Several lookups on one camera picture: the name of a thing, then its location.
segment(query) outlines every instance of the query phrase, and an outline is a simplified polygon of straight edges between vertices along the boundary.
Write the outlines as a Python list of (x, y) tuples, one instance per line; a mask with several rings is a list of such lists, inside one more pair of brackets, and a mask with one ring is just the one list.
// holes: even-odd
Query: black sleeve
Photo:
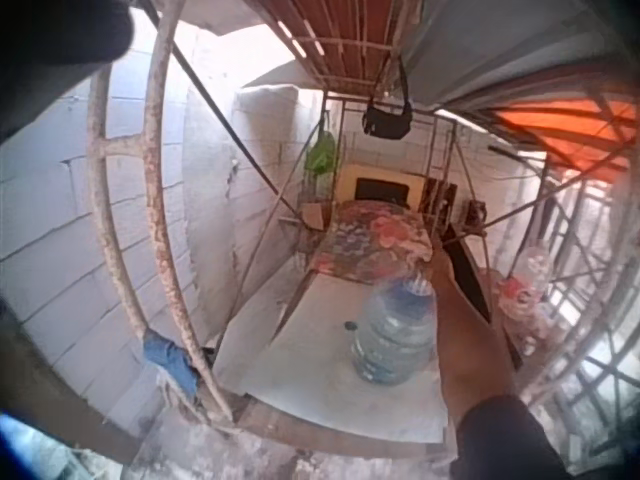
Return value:
[(544, 430), (515, 396), (485, 400), (457, 431), (455, 480), (565, 480), (572, 478)]

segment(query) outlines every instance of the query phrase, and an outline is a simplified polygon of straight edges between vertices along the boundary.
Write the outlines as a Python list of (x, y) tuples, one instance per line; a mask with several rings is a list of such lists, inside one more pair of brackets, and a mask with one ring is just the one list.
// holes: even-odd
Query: blue cloth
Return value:
[(150, 328), (144, 333), (142, 343), (145, 358), (169, 372), (193, 401), (198, 389), (198, 374), (191, 368), (187, 352)]

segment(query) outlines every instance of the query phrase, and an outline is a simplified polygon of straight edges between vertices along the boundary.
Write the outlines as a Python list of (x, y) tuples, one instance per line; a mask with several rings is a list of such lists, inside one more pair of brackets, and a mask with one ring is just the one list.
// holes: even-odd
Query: white wooden board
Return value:
[(231, 320), (213, 365), (213, 374), (225, 390), (237, 395), (246, 393), (242, 378), (269, 345), (280, 316), (304, 276), (295, 263), (291, 258), (280, 267)]
[(318, 275), (243, 390), (278, 410), (325, 427), (397, 442), (443, 440), (447, 410), (437, 369), (398, 386), (362, 380), (351, 363), (353, 334), (371, 287)]

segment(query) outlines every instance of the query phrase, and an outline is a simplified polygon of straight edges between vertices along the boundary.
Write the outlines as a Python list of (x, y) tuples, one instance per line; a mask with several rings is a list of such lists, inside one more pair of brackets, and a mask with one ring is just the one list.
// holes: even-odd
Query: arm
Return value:
[(506, 352), (459, 290), (442, 249), (434, 252), (431, 269), (438, 295), (442, 393), (457, 433), (452, 478), (571, 478), (540, 424), (514, 395)]
[(513, 369), (493, 330), (453, 279), (447, 254), (437, 248), (431, 263), (438, 296), (442, 394), (458, 426), (475, 405), (514, 393)]

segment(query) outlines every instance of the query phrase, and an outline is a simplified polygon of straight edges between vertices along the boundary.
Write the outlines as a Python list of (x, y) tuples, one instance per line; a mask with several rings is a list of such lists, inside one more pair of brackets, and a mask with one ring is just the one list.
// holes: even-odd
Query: floral fabric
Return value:
[(422, 217), (398, 205), (354, 200), (340, 205), (311, 268), (340, 278), (374, 283), (403, 275), (416, 259), (431, 259)]

